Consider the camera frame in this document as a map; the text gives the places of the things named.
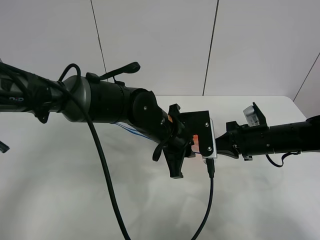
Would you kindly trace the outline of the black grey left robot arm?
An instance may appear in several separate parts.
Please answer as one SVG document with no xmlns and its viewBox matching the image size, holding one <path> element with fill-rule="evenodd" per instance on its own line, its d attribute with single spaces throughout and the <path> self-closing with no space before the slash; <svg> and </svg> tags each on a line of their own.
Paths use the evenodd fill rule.
<svg viewBox="0 0 320 240">
<path fill-rule="evenodd" d="M 51 81 L 2 63 L 0 109 L 32 113 L 46 123 L 51 112 L 71 122 L 125 123 L 157 143 L 152 159 L 165 156 L 171 178 L 183 176 L 182 164 L 192 157 L 194 136 L 204 158 L 216 155 L 213 127 L 208 111 L 180 112 L 177 104 L 163 111 L 152 91 L 107 82 L 92 73 L 80 72 Z"/>
</svg>

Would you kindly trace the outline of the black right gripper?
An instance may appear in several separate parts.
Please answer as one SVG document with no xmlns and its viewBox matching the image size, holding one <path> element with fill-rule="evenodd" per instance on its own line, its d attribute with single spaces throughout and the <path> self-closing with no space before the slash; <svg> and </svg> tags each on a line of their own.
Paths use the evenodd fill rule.
<svg viewBox="0 0 320 240">
<path fill-rule="evenodd" d="M 239 125 L 236 121 L 226 123 L 226 133 L 215 139 L 218 155 L 238 159 L 240 155 L 246 160 L 252 156 L 273 154 L 271 130 L 267 125 Z"/>
</svg>

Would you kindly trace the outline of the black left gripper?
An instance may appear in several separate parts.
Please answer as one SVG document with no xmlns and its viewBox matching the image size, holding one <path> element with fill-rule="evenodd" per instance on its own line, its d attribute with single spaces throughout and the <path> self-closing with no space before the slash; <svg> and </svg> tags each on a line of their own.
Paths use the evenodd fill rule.
<svg viewBox="0 0 320 240">
<path fill-rule="evenodd" d="M 175 103 L 169 106 L 168 115 L 173 120 L 173 133 L 162 150 L 173 179 L 182 179 L 185 158 L 192 156 L 193 137 L 198 137 L 198 150 L 204 157 L 210 156 L 210 113 L 207 110 L 183 112 Z"/>
</svg>

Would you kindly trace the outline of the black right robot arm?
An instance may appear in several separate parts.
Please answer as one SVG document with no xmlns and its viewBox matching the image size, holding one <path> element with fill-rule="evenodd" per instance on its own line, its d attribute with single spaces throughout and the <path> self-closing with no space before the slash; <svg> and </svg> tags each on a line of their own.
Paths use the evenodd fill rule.
<svg viewBox="0 0 320 240">
<path fill-rule="evenodd" d="M 218 154 L 234 159 L 242 156 L 246 161 L 261 155 L 319 152 L 320 117 L 275 126 L 238 125 L 232 121 L 215 142 Z"/>
</svg>

